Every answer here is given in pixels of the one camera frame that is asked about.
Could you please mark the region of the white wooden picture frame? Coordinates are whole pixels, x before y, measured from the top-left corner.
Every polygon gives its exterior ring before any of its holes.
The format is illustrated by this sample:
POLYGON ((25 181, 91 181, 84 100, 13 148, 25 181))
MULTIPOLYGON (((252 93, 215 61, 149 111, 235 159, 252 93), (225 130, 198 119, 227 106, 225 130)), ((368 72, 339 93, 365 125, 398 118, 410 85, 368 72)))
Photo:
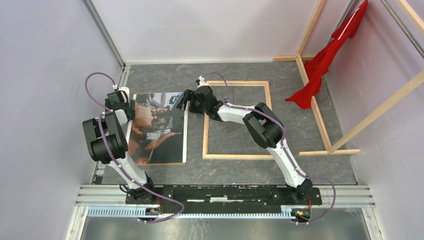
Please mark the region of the white wooden picture frame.
MULTIPOLYGON (((210 87, 263 87, 265 91, 265 100, 267 106, 272 109, 271 91, 269 82, 266 80, 229 80, 224 81, 209 80, 207 84, 210 87)), ((208 140, 209 140, 209 117, 204 115, 203 125, 203 144, 202 144, 202 158, 205 160, 273 160, 270 154, 211 154, 208 153, 208 140)))

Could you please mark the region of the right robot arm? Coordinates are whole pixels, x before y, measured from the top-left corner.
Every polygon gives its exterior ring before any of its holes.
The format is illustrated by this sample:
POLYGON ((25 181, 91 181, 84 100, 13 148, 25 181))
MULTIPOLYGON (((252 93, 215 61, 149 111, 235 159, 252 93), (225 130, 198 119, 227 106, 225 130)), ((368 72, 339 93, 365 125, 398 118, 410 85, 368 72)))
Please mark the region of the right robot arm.
POLYGON ((206 114, 211 120, 244 125, 253 141, 267 150, 277 163, 289 189, 289 199, 302 204, 309 198, 313 183, 291 153, 284 125, 264 102, 255 106, 232 104, 226 99, 218 100, 210 86, 202 85, 196 90, 185 90, 176 107, 194 114, 206 114))

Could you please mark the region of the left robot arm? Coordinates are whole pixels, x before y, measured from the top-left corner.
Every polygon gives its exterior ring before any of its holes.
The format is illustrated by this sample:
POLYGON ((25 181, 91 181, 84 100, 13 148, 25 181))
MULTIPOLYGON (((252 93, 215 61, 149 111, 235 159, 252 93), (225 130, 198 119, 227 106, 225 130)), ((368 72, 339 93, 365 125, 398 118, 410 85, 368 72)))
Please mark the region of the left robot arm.
POLYGON ((107 94, 105 112, 82 122, 88 152, 92 160, 113 168, 126 182, 120 185, 128 201, 151 204, 157 198, 152 179, 129 157, 129 145, 123 127, 130 127, 136 116, 136 102, 129 89, 120 87, 107 94))

